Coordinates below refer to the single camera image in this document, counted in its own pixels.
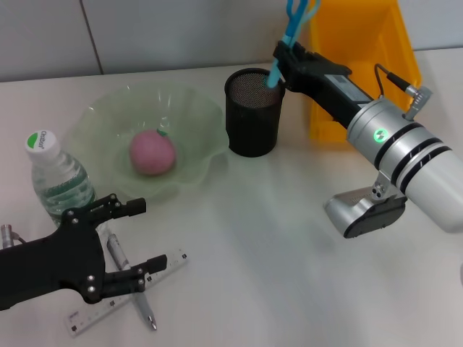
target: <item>blue scissors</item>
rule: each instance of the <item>blue scissors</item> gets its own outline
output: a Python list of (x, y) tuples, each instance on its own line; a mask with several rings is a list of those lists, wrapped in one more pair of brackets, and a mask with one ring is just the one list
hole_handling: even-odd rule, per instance
[[(286, 3), (286, 14), (288, 14), (289, 22), (286, 26), (283, 38), (281, 39), (290, 48), (294, 46), (299, 37), (302, 29), (302, 25), (306, 23), (313, 15), (318, 11), (321, 0), (315, 0), (313, 8), (305, 14), (307, 7), (309, 6), (308, 0), (300, 0), (299, 6), (296, 11), (292, 13), (293, 0), (288, 0)], [(267, 79), (267, 87), (275, 88), (276, 84), (280, 79), (280, 70), (278, 70), (278, 59), (273, 60), (273, 64), (270, 70), (270, 74)]]

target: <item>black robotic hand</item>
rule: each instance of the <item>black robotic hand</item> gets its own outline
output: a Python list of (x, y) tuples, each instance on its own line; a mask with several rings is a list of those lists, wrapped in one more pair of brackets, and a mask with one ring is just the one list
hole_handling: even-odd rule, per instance
[(363, 105), (373, 100), (349, 79), (351, 69), (307, 52), (299, 43), (290, 48), (279, 41), (273, 55), (279, 61), (285, 87), (312, 98), (344, 128)]
[(166, 269), (161, 255), (129, 270), (105, 272), (103, 248), (96, 227), (112, 218), (146, 212), (144, 199), (123, 205), (115, 194), (63, 212), (50, 236), (0, 250), (0, 310), (52, 291), (77, 291), (85, 302), (145, 290), (145, 274)]

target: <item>green led light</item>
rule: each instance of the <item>green led light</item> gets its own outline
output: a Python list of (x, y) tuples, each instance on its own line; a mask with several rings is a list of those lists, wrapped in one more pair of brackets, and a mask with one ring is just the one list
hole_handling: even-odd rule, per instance
[(388, 139), (388, 131), (386, 129), (378, 129), (373, 134), (373, 139), (376, 142), (382, 143)]

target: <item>pink ball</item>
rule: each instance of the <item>pink ball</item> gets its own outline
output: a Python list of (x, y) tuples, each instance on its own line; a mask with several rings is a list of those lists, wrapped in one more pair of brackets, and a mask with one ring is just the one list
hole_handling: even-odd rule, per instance
[(130, 143), (130, 160), (139, 174), (163, 174), (175, 164), (175, 157), (171, 140), (156, 130), (136, 134)]

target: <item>yellow plastic bin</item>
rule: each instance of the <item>yellow plastic bin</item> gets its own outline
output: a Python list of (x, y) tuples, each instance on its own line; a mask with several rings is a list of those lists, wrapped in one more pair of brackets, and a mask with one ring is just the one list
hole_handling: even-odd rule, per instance
[[(396, 0), (322, 0), (309, 24), (309, 47), (327, 59), (348, 66), (350, 77), (372, 98), (379, 96), (374, 66), (382, 64), (420, 86), (418, 69)], [(411, 98), (380, 72), (384, 94), (404, 110)], [(320, 106), (310, 106), (310, 138), (343, 142), (346, 130)]]

